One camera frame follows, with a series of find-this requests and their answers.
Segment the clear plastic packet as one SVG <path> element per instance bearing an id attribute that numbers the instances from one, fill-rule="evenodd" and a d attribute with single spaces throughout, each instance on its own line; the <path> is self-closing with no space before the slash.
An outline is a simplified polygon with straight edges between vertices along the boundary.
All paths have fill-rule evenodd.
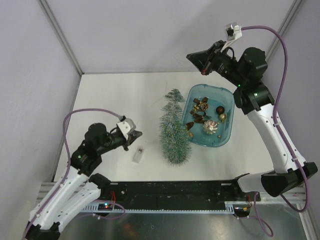
<path id="1" fill-rule="evenodd" d="M 132 158 L 132 162 L 139 164 L 142 160 L 143 154 L 144 154 L 144 149 L 142 147 L 138 147 L 133 158 Z"/>

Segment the small frosted christmas tree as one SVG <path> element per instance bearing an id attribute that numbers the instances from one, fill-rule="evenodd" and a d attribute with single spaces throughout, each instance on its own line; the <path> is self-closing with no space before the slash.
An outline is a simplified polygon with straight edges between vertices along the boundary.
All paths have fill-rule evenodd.
<path id="1" fill-rule="evenodd" d="M 172 166 L 185 164 L 192 153 L 190 135 L 183 123 L 181 104 L 184 97 L 177 88 L 173 88 L 164 96 L 166 104 L 161 108 L 159 118 L 159 141 L 163 157 Z"/>

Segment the blue plastic tub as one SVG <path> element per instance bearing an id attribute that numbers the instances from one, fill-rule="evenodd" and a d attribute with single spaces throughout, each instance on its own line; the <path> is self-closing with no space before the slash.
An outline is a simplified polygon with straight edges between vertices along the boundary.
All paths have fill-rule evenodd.
<path id="1" fill-rule="evenodd" d="M 182 115 L 190 141 L 204 147 L 221 147 L 231 136 L 235 110 L 231 91 L 207 84 L 193 86 Z"/>

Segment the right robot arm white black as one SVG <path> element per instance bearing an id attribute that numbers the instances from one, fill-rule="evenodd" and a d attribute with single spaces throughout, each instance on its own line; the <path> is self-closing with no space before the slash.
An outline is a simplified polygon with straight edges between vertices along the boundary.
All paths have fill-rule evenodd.
<path id="1" fill-rule="evenodd" d="M 285 129 L 277 129 L 281 120 L 273 112 L 275 101 L 262 82 L 268 68 L 265 52 L 249 47 L 237 60 L 228 55 L 231 47 L 225 45 L 225 41 L 219 40 L 209 49 L 189 53 L 186 58 L 202 75 L 216 72 L 236 86 L 233 93 L 235 105 L 259 132 L 273 164 L 273 170 L 269 172 L 239 176 L 237 184 L 230 188 L 230 194 L 237 201 L 242 201 L 249 192 L 265 191 L 277 197 L 312 177 L 318 167 L 299 153 Z"/>

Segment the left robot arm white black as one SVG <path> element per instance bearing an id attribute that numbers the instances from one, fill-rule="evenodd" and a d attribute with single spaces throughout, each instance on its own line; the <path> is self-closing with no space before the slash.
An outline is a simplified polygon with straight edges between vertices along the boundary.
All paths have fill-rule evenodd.
<path id="1" fill-rule="evenodd" d="M 41 202 L 30 212 L 24 232 L 26 240 L 57 240 L 69 222 L 91 202 L 110 196 L 110 180 L 94 173 L 102 155 L 118 147 L 125 151 L 142 132 L 127 118 L 118 122 L 114 132 L 103 123 L 94 123 L 69 159 L 68 166 Z"/>

